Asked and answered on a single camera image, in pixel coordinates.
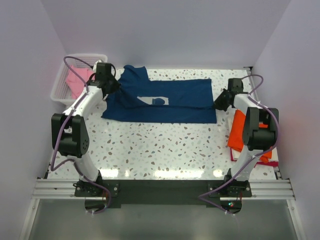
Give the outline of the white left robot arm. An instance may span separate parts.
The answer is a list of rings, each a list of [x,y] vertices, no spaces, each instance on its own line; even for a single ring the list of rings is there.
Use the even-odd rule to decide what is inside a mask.
[[[86,119],[92,108],[116,92],[121,84],[116,80],[116,68],[111,63],[97,61],[92,70],[93,74],[87,81],[71,70],[84,83],[83,91],[68,109],[51,117],[53,155],[50,171],[54,172],[63,164],[72,162],[79,180],[87,182],[86,191],[92,196],[99,196],[104,184],[98,180],[100,171],[88,153],[90,138]]]

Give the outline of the navy blue printed t-shirt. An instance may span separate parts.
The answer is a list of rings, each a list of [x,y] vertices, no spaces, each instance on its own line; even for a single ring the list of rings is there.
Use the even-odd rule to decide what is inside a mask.
[[[216,124],[211,79],[150,80],[145,67],[125,65],[120,88],[106,98],[107,120]]]

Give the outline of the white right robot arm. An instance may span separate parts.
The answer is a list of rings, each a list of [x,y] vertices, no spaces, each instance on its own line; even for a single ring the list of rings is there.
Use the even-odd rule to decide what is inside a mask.
[[[244,114],[242,131],[243,148],[235,165],[229,169],[223,192],[230,197],[240,190],[239,182],[248,181],[251,171],[263,154],[271,152],[277,145],[279,136],[279,110],[267,107],[253,99],[244,91],[241,78],[230,78],[227,88],[214,101],[217,110],[226,111],[229,107]]]

